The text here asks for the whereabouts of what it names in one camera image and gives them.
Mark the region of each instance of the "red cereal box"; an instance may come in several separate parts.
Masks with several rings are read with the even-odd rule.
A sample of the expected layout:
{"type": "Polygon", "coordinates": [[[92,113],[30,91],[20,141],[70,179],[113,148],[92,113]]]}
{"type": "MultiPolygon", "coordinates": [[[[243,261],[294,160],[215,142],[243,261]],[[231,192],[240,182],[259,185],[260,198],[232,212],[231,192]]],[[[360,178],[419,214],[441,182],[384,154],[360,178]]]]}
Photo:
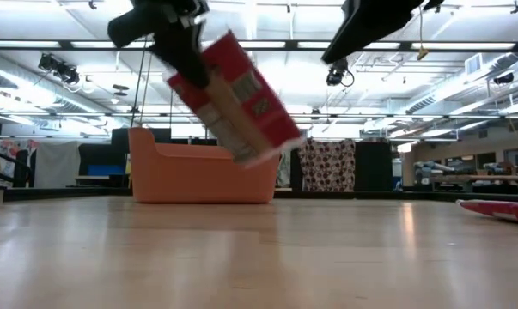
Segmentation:
{"type": "Polygon", "coordinates": [[[205,49],[203,59],[211,69],[207,89],[180,74],[168,84],[235,162],[251,165],[301,143],[295,122],[231,32],[205,49]]]}

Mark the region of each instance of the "robotic arm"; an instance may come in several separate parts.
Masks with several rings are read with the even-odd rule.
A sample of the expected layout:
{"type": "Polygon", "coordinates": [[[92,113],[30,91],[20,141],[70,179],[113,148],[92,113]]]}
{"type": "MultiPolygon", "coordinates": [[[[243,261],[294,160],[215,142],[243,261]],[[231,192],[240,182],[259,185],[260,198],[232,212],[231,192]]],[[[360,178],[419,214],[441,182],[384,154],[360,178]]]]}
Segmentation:
{"type": "MultiPolygon", "coordinates": [[[[341,64],[346,56],[401,29],[411,12],[424,0],[346,0],[344,22],[322,56],[327,64],[341,64]]],[[[199,88],[209,85],[208,69],[201,56],[200,36],[209,11],[205,0],[131,0],[134,9],[108,24],[108,35],[118,47],[154,34],[150,51],[199,88]]],[[[424,10],[443,0],[429,0],[424,10]]]]}

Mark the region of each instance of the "red mat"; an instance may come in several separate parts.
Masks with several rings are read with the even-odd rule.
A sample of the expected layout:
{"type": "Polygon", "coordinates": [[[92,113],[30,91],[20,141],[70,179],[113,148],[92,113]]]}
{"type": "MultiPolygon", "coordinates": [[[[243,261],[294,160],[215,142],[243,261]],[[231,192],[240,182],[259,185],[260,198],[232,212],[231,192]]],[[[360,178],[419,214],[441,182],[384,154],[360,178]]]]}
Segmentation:
{"type": "Polygon", "coordinates": [[[483,201],[483,200],[459,200],[457,203],[464,209],[468,209],[483,215],[518,221],[518,203],[483,201]]]}
{"type": "Polygon", "coordinates": [[[224,81],[215,90],[201,90],[180,74],[168,84],[232,153],[235,162],[247,165],[267,160],[301,143],[295,122],[231,32],[209,46],[203,58],[211,74],[226,81],[229,86],[225,88],[232,88],[233,94],[222,89],[224,81]],[[223,99],[212,100],[211,93],[223,99]]]}

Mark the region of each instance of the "hardwood floor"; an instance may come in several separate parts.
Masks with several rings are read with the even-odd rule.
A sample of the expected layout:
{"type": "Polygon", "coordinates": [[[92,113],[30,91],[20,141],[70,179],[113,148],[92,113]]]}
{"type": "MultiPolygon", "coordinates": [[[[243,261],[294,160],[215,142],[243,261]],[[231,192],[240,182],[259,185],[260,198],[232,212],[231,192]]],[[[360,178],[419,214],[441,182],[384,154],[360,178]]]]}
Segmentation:
{"type": "Polygon", "coordinates": [[[518,308],[518,224],[452,203],[0,208],[0,309],[518,308]]]}

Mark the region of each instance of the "orange plastic bin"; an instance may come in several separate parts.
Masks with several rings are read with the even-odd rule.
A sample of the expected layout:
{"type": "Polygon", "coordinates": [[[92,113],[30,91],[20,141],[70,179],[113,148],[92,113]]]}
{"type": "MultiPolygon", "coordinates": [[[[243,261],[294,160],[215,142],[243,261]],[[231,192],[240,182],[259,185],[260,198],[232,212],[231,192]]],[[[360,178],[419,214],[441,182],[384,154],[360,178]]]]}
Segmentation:
{"type": "Polygon", "coordinates": [[[155,143],[143,128],[129,129],[131,179],[139,203],[268,203],[279,158],[241,167],[217,146],[155,143]]]}

